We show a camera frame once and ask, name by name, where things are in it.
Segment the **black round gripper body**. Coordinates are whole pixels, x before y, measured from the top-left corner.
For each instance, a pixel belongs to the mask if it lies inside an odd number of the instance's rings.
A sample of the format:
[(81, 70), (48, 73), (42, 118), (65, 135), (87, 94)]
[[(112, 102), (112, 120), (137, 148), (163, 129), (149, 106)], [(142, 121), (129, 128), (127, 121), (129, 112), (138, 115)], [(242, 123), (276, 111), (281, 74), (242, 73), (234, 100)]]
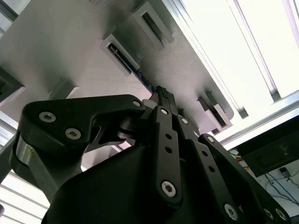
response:
[(177, 140), (134, 146), (68, 180), (45, 224), (201, 224)]

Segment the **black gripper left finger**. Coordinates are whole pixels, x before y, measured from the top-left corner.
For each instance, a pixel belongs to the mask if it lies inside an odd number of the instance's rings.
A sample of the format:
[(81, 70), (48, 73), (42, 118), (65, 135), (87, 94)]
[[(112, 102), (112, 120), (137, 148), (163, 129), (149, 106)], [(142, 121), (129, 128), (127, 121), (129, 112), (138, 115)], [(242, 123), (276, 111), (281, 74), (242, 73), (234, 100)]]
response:
[(156, 140), (177, 140), (171, 112), (157, 87), (146, 106), (135, 96), (115, 95), (27, 104), (14, 144), (17, 174), (35, 183), (52, 202), (70, 179), (131, 149)]

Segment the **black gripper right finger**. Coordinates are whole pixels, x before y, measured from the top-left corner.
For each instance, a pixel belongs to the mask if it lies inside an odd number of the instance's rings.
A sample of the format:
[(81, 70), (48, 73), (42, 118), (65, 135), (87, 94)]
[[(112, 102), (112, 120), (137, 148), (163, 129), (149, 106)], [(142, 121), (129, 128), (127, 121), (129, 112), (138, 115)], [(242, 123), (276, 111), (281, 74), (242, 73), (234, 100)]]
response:
[(203, 224), (289, 224), (287, 212), (209, 134), (196, 137), (179, 115), (172, 93), (163, 90), (163, 105), (183, 144), (184, 160), (191, 175), (192, 198)]

